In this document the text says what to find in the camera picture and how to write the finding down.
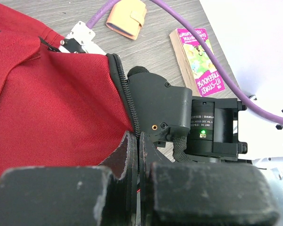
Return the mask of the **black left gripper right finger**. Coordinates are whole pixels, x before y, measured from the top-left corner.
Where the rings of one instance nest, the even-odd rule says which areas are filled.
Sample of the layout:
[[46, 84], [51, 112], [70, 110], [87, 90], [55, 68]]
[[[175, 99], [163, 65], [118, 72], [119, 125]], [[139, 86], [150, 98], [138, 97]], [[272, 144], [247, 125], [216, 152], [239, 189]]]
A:
[[143, 226], [274, 226], [280, 211], [262, 174], [247, 163], [171, 162], [140, 135]]

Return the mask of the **purple treehouse paperback book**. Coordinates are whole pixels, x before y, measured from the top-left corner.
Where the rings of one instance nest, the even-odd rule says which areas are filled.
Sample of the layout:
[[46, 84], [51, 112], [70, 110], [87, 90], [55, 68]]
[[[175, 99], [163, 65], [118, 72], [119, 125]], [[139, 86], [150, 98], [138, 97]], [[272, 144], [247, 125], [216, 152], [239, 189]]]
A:
[[184, 84], [195, 96], [208, 97], [225, 90], [224, 81], [195, 37], [183, 28], [169, 35]]

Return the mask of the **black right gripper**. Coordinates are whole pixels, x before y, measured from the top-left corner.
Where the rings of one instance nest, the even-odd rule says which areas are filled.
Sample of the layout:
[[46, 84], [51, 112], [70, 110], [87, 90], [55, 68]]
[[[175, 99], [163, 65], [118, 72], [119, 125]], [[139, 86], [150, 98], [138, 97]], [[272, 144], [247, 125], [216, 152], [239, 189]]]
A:
[[165, 147], [191, 129], [192, 90], [171, 85], [164, 77], [135, 66], [127, 74], [142, 132], [156, 147]]

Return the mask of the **red student backpack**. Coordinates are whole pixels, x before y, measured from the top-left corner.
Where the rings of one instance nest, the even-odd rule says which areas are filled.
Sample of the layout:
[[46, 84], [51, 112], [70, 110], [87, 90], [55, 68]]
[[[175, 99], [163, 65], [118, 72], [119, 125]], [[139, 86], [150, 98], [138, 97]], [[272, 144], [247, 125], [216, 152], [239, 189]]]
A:
[[0, 4], [0, 176], [15, 167], [98, 165], [137, 130], [118, 55], [60, 53], [61, 40]]

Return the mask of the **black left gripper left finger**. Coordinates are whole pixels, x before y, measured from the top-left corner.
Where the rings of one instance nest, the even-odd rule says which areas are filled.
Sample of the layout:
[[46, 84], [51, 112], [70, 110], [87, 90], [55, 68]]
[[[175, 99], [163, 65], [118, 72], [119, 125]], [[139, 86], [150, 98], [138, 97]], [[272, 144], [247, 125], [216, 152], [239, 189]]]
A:
[[126, 132], [100, 165], [11, 168], [0, 177], [0, 226], [133, 226], [137, 141]]

